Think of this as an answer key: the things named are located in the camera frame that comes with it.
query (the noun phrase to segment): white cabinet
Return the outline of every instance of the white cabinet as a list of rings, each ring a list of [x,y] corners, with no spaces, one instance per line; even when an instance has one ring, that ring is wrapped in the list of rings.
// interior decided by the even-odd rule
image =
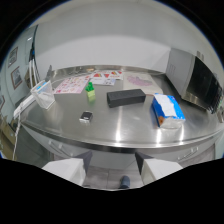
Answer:
[[[24,128],[43,147],[45,147],[51,153],[63,157],[65,159],[75,157],[79,154],[91,150],[91,148],[82,148],[67,143],[59,142],[55,139],[39,134],[38,132],[27,128],[26,126],[24,126]],[[152,156],[156,159],[182,162],[191,159],[208,149],[215,143],[218,137],[219,136],[213,137],[210,140],[207,140],[206,142],[201,144],[195,143],[193,147],[176,146],[172,148],[163,148],[162,151],[161,149],[157,148],[154,150],[139,150],[139,152]],[[92,150],[92,153],[93,156],[90,165],[107,169],[127,169],[136,160],[134,154],[112,153],[97,150]]]
[[[167,149],[165,148],[163,153],[151,153],[148,155],[156,159],[162,159],[178,163],[183,162],[204,152],[206,149],[208,149],[215,143],[218,137],[219,136],[215,136],[203,143],[199,144],[195,143],[191,147],[186,145],[186,146],[176,146]]]
[[[39,134],[26,126],[23,126],[26,131],[38,141],[43,147],[51,153],[63,157],[65,159],[75,157],[81,153],[85,153],[91,149],[81,148],[66,143],[61,143],[57,140]],[[112,152],[102,152],[92,150],[93,156],[90,162],[91,166],[101,167],[106,169],[126,169],[135,161],[134,154],[121,154]]]

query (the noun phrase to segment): metal countertop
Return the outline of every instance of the metal countertop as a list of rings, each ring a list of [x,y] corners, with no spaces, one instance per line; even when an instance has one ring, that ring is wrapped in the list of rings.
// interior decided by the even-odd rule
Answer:
[[[71,71],[77,72],[77,68],[52,72],[53,88],[57,87],[63,78],[74,76],[75,73]],[[81,94],[56,94],[55,103],[48,110],[33,102],[21,114],[21,122],[39,133],[59,141],[77,143],[79,146],[85,146],[87,143],[93,146],[130,149],[191,144],[214,136],[224,129],[224,123],[219,122],[216,114],[210,114],[199,106],[182,100],[165,74],[128,68],[124,69],[124,72],[128,70],[150,73],[164,94],[176,98],[186,118],[181,128],[158,127],[152,107],[153,96],[146,96],[144,103],[109,108],[106,93],[122,90],[122,80],[116,80],[114,86],[94,85],[96,97],[92,102],[88,100],[84,89]],[[83,71],[80,68],[78,75],[86,74],[82,73]],[[84,111],[93,112],[93,119],[89,125],[79,121]]]

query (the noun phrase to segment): poster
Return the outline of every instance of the poster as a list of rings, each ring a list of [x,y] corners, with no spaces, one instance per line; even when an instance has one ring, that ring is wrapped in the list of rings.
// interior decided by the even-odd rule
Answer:
[[[12,79],[12,85],[14,89],[16,89],[21,83],[22,79],[19,72],[19,67],[17,67],[12,73],[11,73],[11,79]]]
[[[17,51],[18,47],[16,47],[13,51],[10,52],[8,68],[17,60]]]
[[[54,94],[76,93],[80,94],[88,83],[90,75],[65,79],[55,90]]]

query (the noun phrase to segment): cable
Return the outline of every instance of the cable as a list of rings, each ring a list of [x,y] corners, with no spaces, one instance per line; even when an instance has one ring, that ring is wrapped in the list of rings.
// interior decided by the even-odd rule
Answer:
[[[15,146],[14,146],[14,151],[13,151],[12,161],[14,161],[15,152],[16,152],[16,145],[17,145],[17,139],[18,139],[18,134],[19,134],[20,126],[21,126],[21,123],[20,123],[20,114],[21,114],[21,112],[22,112],[22,106],[23,106],[23,102],[20,103],[20,105],[19,105],[19,107],[20,107],[20,110],[19,110],[19,119],[18,119],[18,126],[17,126],[17,128],[16,128],[16,133],[15,133],[15,136],[16,136],[16,142],[15,142]]]

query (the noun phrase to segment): small black object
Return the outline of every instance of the small black object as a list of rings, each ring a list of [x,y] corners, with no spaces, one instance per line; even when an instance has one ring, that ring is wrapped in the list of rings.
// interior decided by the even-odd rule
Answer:
[[[118,107],[145,102],[145,93],[141,89],[122,90],[107,93],[109,107]]]
[[[89,123],[93,117],[93,113],[86,111],[82,113],[82,116],[79,118],[81,122]]]

